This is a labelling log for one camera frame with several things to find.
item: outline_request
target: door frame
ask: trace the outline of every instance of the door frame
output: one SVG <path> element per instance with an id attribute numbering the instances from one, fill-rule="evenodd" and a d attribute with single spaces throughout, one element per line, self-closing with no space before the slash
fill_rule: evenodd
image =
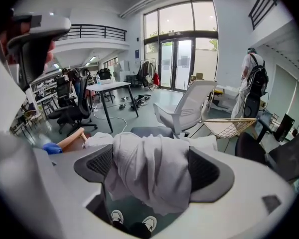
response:
<path id="1" fill-rule="evenodd" d="M 158 75 L 159 78 L 161 79 L 161 47 L 162 43 L 166 42 L 173 42 L 173 50 L 172 50 L 172 65 L 171 65 L 171 84 L 170 87 L 164 87 L 160 85 L 159 87 L 162 89 L 167 89 L 167 90 L 172 90 L 172 91 L 178 91 L 178 92 L 186 92 L 186 90 L 183 89 L 177 89 L 175 88 L 176 84 L 176 73 L 177 73 L 177 57 L 178 57 L 178 42 L 179 41 L 185 41 L 185 40 L 190 40 L 191 41 L 191 57 L 190 57 L 190 65 L 189 65 L 189 75 L 188 75 L 188 82 L 190 81 L 190 76 L 194 73 L 194 64 L 195 64 L 195 47 L 196 47 L 196 38 L 195 37 L 175 37 L 173 36 L 171 39 L 167 40 L 161 40 L 158 43 Z"/>

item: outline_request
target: red bag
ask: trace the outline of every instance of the red bag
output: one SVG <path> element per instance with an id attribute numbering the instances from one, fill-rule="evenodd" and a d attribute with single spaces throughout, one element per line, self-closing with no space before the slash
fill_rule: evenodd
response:
<path id="1" fill-rule="evenodd" d="M 159 76 L 158 76 L 157 73 L 154 73 L 154 77 L 153 77 L 153 79 L 154 79 L 154 84 L 155 84 L 155 85 L 159 85 Z"/>

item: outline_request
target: sneaker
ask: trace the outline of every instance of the sneaker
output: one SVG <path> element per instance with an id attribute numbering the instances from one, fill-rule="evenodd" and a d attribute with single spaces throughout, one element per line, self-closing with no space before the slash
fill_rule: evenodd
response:
<path id="1" fill-rule="evenodd" d="M 124 222 L 123 214 L 119 210 L 112 211 L 111 218 L 112 221 L 118 221 L 121 224 Z"/>
<path id="2" fill-rule="evenodd" d="M 145 218 L 145 220 L 143 220 L 142 222 L 147 228 L 148 230 L 152 233 L 154 231 L 154 229 L 156 228 L 156 224 L 157 224 L 157 220 L 155 217 L 153 216 L 148 216 L 147 218 Z"/>

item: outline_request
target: balcony railing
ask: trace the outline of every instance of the balcony railing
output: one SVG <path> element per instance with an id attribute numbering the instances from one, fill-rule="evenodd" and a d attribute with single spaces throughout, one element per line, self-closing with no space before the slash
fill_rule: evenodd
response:
<path id="1" fill-rule="evenodd" d="M 70 31 L 58 39 L 68 40 L 75 38 L 105 38 L 119 41 L 126 40 L 126 30 L 101 25 L 73 24 Z"/>
<path id="2" fill-rule="evenodd" d="M 262 21 L 269 13 L 272 7 L 277 6 L 278 0 L 257 0 L 254 7 L 251 9 L 248 17 L 251 19 L 253 29 Z"/>

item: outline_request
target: doorway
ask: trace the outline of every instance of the doorway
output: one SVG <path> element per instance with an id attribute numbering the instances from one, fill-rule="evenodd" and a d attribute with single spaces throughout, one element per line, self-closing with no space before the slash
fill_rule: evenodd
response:
<path id="1" fill-rule="evenodd" d="M 171 39 L 160 42 L 160 87 L 185 92 L 193 69 L 193 41 Z"/>

